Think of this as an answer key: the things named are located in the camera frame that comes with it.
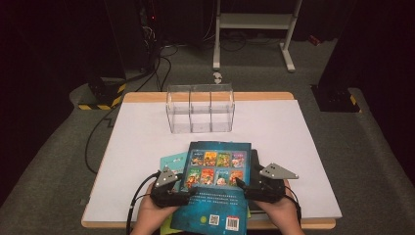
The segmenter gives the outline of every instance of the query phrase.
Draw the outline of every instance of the book cover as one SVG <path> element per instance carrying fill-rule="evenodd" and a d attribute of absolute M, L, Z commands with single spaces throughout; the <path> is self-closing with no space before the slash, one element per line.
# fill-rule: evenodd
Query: book cover
<path fill-rule="evenodd" d="M 197 187 L 188 206 L 177 210 L 171 228 L 202 234 L 246 234 L 248 202 L 235 178 L 250 181 L 251 143 L 192 142 L 180 191 Z"/>

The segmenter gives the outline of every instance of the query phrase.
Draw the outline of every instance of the qr code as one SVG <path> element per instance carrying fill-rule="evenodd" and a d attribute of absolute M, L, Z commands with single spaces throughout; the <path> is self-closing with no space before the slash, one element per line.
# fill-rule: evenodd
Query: qr code
<path fill-rule="evenodd" d="M 208 220 L 208 224 L 219 225 L 219 215 L 211 214 Z"/>
<path fill-rule="evenodd" d="M 239 218 L 233 216 L 227 217 L 226 230 L 239 231 Z"/>

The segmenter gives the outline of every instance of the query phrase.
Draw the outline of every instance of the metal gripper jaw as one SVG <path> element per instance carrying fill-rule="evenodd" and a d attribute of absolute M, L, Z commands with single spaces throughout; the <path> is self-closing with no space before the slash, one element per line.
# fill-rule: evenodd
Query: metal gripper jaw
<path fill-rule="evenodd" d="M 171 171 L 171 169 L 168 168 L 168 166 L 165 166 L 164 169 L 161 171 L 159 178 L 156 181 L 155 187 L 162 187 L 164 185 L 174 183 L 179 179 L 180 178 L 176 174 L 174 174 L 174 172 Z"/>
<path fill-rule="evenodd" d="M 277 165 L 269 164 L 259 172 L 260 175 L 270 179 L 298 179 L 299 176 L 289 170 Z"/>

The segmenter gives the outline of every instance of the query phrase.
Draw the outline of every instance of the book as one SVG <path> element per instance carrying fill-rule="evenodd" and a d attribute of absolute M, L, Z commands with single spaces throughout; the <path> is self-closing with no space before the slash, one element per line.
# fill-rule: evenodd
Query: book
<path fill-rule="evenodd" d="M 180 191 L 197 187 L 188 206 L 172 216 L 170 227 L 202 234 L 246 234 L 248 202 L 236 185 L 250 181 L 251 143 L 191 142 Z"/>
<path fill-rule="evenodd" d="M 186 158 L 187 158 L 187 152 L 166 156 L 160 159 L 160 170 L 163 170 L 165 166 L 168 166 L 168 168 L 173 171 L 173 173 L 183 173 L 184 165 L 186 164 Z M 174 190 L 178 191 L 180 187 L 180 183 L 176 182 L 174 184 Z M 160 234 L 172 234 L 172 233 L 178 233 L 181 232 L 181 230 L 176 230 L 170 228 L 172 215 L 169 216 L 164 223 L 160 227 Z"/>

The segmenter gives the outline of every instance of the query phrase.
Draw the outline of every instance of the transparent container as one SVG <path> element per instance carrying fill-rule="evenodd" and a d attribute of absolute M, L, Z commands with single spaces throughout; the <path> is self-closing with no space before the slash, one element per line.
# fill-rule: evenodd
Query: transparent container
<path fill-rule="evenodd" d="M 232 131 L 232 85 L 170 85 L 165 110 L 171 133 Z"/>

